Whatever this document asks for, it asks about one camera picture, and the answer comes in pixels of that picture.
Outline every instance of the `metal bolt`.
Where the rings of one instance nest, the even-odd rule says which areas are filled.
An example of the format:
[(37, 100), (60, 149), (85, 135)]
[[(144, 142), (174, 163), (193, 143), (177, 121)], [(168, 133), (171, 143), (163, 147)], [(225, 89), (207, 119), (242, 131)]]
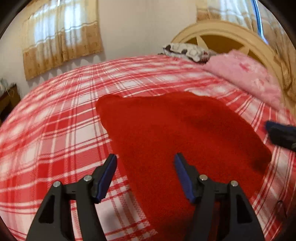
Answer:
[(85, 180), (86, 182), (90, 181), (92, 179), (91, 175), (86, 175), (83, 180)]
[(239, 183), (236, 180), (231, 181), (230, 184), (233, 187), (237, 187), (239, 185)]
[(55, 181), (54, 184), (53, 184), (53, 186), (55, 188), (57, 188), (59, 185), (61, 185), (61, 182), (60, 181)]
[(202, 180), (202, 181), (206, 181), (206, 180), (207, 180), (207, 175), (205, 175), (205, 174), (201, 174), (201, 175), (200, 175), (200, 180)]

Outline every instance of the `bed sheet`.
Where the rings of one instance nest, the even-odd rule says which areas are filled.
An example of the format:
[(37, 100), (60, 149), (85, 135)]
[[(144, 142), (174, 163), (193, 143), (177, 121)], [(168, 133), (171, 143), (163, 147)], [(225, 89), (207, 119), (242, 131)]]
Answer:
[[(84, 66), (59, 75), (31, 91), (0, 128), (0, 216), (18, 240), (25, 240), (43, 197), (56, 180), (76, 182), (112, 153), (111, 140), (96, 114), (96, 100), (113, 93), (124, 97), (191, 91), (212, 96), (241, 115), (270, 148), (272, 160), (263, 186), (251, 198), (266, 240), (282, 222), (281, 199), (293, 204), (295, 153), (272, 145), (266, 120), (294, 124), (286, 110), (276, 112), (198, 64), (165, 55), (124, 58)], [(107, 240), (143, 240), (150, 226), (130, 189), (118, 159), (106, 198), (96, 205)], [(76, 240), (82, 240), (75, 203), (71, 203)]]

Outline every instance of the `headboard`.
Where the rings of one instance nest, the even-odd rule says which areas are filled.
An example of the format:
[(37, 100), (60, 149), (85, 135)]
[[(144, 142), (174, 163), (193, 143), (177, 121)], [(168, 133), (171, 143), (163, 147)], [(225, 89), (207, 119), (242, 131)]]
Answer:
[(282, 84), (282, 70), (274, 50), (257, 34), (237, 24), (221, 21), (199, 21), (182, 30), (172, 43), (191, 43), (217, 53), (239, 50), (262, 63)]

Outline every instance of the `black and white pillow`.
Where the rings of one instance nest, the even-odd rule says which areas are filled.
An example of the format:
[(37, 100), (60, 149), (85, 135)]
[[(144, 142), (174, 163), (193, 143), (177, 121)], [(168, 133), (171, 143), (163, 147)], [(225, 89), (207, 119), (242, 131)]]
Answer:
[(217, 53), (213, 50), (205, 50), (195, 44), (170, 43), (163, 47), (165, 55), (192, 60), (196, 63), (206, 63), (211, 56)]

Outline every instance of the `folded red fabric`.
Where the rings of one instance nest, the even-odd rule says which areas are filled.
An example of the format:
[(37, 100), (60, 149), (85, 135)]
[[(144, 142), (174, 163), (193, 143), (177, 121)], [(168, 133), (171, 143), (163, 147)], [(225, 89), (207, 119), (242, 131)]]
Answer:
[(219, 100), (175, 92), (162, 96), (101, 97), (97, 114), (123, 162), (131, 189), (155, 240), (181, 241), (194, 206), (186, 199), (173, 159), (188, 163), (212, 180), (237, 180), (247, 197), (262, 185), (271, 160), (252, 127)]

